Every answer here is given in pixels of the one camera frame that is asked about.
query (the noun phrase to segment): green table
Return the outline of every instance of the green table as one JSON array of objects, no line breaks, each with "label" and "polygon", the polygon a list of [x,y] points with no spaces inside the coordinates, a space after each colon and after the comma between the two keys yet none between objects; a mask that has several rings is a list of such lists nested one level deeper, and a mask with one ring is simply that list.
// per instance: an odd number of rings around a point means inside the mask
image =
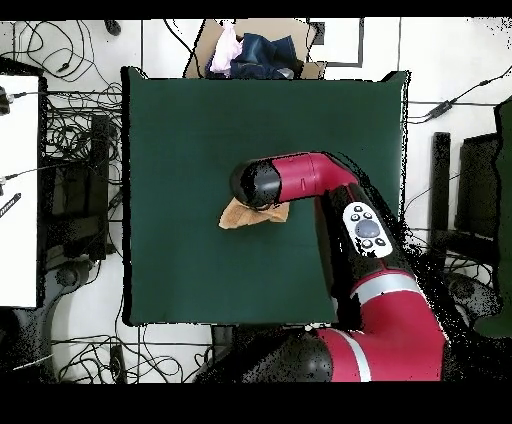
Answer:
[{"label": "green table", "polygon": [[335,321],[312,200],[294,202],[284,224],[223,230],[229,175],[251,158],[343,152],[398,213],[407,74],[385,82],[148,80],[123,68],[122,77],[130,323]]}]

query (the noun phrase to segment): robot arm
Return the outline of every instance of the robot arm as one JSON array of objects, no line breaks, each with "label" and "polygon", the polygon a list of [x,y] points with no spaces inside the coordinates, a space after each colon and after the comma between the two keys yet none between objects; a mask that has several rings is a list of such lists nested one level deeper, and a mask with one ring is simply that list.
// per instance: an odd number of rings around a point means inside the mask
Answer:
[{"label": "robot arm", "polygon": [[[238,166],[231,186],[253,208],[314,198],[327,290],[352,331],[282,330],[227,353],[196,381],[440,380],[443,332],[347,167],[328,153],[266,158]],[[360,322],[344,319],[354,304]]]}]

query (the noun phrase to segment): white cable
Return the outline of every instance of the white cable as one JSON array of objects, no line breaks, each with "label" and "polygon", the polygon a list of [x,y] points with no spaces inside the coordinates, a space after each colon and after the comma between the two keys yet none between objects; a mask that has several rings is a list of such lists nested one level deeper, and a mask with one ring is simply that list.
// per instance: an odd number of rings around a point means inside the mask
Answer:
[{"label": "white cable", "polygon": [[37,361],[30,362],[29,364],[25,364],[25,365],[21,365],[19,367],[13,368],[13,371],[17,371],[17,370],[20,370],[22,368],[31,367],[32,365],[36,365],[39,362],[46,361],[47,359],[51,358],[52,356],[53,356],[53,353],[51,355],[45,356],[44,358],[38,359]]}]

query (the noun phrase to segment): pink cloth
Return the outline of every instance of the pink cloth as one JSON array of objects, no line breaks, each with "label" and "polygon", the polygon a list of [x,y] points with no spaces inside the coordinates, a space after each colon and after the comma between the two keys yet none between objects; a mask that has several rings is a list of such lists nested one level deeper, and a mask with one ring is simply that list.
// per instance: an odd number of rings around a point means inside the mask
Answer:
[{"label": "pink cloth", "polygon": [[242,42],[236,40],[235,27],[231,22],[224,23],[224,31],[222,32],[215,54],[213,55],[210,71],[217,74],[229,76],[231,70],[231,61],[242,53]]}]

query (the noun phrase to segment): circular button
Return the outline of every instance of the circular button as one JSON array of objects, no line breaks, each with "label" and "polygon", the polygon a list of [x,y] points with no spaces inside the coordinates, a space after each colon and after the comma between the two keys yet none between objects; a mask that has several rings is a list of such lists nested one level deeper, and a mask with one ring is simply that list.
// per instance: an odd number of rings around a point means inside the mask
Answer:
[{"label": "circular button", "polygon": [[375,221],[363,219],[356,225],[356,234],[362,238],[374,238],[380,234],[379,226]]}]

